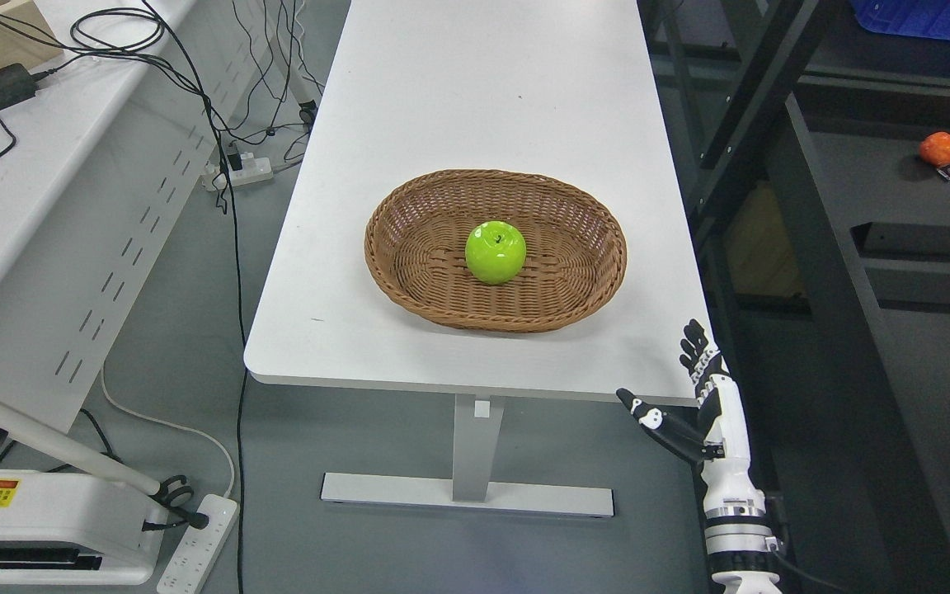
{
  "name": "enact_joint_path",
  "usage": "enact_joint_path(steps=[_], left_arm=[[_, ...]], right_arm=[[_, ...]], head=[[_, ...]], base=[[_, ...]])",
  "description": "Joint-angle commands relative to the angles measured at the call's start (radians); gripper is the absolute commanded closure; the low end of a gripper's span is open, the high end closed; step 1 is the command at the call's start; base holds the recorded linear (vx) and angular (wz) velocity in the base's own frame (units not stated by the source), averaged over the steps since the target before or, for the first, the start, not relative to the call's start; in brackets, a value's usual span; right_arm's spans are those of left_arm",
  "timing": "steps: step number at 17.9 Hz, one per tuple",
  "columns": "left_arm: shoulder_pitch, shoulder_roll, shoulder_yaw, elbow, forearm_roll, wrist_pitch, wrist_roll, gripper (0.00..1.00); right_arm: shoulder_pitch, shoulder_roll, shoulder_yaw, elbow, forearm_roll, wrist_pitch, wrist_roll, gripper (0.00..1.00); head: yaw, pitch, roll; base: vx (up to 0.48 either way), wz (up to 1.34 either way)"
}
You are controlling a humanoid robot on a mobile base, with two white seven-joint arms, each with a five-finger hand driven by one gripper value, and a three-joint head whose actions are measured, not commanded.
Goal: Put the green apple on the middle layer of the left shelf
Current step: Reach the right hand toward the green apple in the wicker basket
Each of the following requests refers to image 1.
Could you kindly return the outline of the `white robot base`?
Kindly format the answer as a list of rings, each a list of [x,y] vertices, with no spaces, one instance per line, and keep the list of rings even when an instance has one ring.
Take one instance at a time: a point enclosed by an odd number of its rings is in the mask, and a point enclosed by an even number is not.
[[[170,516],[209,522],[181,507],[181,478],[152,480],[2,403],[0,436],[75,467],[0,469],[0,584],[142,584]]]

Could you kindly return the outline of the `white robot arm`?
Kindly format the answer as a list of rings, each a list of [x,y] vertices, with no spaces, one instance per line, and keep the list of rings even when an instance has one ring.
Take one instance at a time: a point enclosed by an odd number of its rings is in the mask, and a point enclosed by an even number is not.
[[[703,497],[710,579],[725,593],[780,593],[777,544],[761,489],[710,488]]]

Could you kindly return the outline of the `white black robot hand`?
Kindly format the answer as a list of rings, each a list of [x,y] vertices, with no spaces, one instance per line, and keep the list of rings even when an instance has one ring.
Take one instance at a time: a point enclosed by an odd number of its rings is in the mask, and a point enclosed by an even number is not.
[[[683,327],[680,362],[694,387],[697,425],[653,406],[625,388],[615,391],[645,435],[683,461],[698,467],[708,486],[709,507],[753,502],[751,452],[739,384],[719,346],[696,319]]]

